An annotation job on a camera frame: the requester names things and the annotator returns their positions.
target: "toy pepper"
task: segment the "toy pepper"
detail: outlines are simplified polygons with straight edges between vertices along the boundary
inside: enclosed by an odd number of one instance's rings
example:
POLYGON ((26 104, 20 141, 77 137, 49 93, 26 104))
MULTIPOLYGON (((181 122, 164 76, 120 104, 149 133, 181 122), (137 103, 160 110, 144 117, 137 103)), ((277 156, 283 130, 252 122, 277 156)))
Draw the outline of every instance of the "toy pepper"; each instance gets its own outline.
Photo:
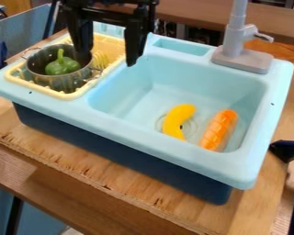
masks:
POLYGON ((58 59, 54 62, 50 62, 46 68, 45 72, 47 75, 62 75, 67 73, 72 73, 81 69, 79 62, 72 60, 69 57, 63 56, 64 50, 58 50, 58 59))

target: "orange carrot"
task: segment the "orange carrot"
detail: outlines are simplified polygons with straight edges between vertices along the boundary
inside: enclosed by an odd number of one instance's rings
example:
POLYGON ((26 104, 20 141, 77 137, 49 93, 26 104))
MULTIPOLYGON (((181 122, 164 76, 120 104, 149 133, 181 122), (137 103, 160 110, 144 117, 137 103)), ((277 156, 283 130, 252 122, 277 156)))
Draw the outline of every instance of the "orange carrot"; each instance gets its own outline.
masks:
POLYGON ((210 151, 223 151, 233 134, 239 116, 232 110, 223 110, 209 123, 199 146, 210 151))

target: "faucet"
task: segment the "faucet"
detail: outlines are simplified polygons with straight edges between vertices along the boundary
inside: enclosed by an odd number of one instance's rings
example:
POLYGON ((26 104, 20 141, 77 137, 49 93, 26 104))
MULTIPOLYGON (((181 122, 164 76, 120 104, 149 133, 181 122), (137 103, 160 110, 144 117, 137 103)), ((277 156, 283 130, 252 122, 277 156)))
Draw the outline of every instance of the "faucet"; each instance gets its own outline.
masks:
POLYGON ((245 12, 248 0, 234 0, 230 22, 226 27, 223 45, 213 53, 214 63, 252 73, 268 73, 274 57, 270 54, 246 50, 244 43, 261 39, 272 43, 274 39, 258 32, 255 25, 245 25, 245 12))

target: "wooden board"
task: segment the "wooden board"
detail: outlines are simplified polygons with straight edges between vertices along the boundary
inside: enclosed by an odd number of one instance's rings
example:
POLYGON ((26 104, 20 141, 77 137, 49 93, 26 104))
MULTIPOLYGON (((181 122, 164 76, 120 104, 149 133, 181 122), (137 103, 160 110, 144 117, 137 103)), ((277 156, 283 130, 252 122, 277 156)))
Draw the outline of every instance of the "wooden board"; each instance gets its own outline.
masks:
MULTIPOLYGON (((232 0, 161 0, 157 17, 189 26, 223 31, 228 24, 232 0)), ((112 6, 108 9, 131 12, 131 6, 112 6)), ((294 44, 294 10, 283 7, 249 3, 247 23, 275 37, 275 41, 294 44)))
MULTIPOLYGON (((294 83, 279 139, 294 140, 294 83)), ((0 185, 86 234, 269 234, 286 179, 268 153, 252 190, 213 206, 22 125, 1 97, 0 144, 21 153, 0 145, 0 185)))
POLYGON ((0 0, 0 4, 6 7, 6 13, 9 17, 30 10, 30 0, 0 0))

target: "light blue sink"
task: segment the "light blue sink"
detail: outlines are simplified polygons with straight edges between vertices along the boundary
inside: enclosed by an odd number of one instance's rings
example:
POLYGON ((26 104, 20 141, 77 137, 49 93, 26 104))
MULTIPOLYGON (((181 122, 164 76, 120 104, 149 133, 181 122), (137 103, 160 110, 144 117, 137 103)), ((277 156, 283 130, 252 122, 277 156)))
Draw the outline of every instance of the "light blue sink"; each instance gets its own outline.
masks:
POLYGON ((72 101, 29 93, 0 71, 0 95, 22 106, 149 153, 240 189, 253 186, 286 100, 290 62, 274 60, 266 75, 210 61, 214 47, 150 35, 144 55, 123 62, 96 87, 72 101), (196 115, 184 124, 187 141, 161 133, 165 114, 191 103, 196 115), (225 152, 199 148, 210 119, 223 109, 240 121, 225 152))

